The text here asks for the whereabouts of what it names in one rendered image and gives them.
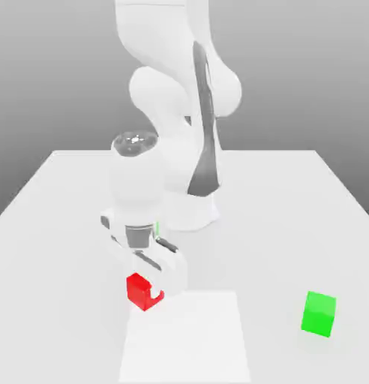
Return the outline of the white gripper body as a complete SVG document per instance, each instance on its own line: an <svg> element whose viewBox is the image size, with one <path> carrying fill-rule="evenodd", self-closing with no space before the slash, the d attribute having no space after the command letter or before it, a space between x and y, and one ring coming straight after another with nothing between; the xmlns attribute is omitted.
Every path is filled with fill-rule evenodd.
<svg viewBox="0 0 369 384"><path fill-rule="evenodd" d="M179 249L154 241L147 248L132 251L133 270L156 290L185 290L188 285L188 264Z"/></svg>

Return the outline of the small red cube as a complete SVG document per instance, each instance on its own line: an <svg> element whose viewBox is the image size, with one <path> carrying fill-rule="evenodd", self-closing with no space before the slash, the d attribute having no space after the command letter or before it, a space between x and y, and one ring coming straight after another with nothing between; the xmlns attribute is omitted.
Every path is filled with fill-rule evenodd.
<svg viewBox="0 0 369 384"><path fill-rule="evenodd" d="M158 302L164 299L164 291L153 297L152 284L138 273L133 273L126 279L127 297L142 311L154 307Z"/></svg>

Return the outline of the small green cube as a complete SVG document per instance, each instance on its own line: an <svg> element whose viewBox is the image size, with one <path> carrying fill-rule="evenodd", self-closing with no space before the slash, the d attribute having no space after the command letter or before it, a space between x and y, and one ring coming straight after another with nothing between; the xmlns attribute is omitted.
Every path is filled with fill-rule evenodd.
<svg viewBox="0 0 369 384"><path fill-rule="evenodd" d="M337 299L308 291L301 319L301 330L329 338L335 321Z"/></svg>

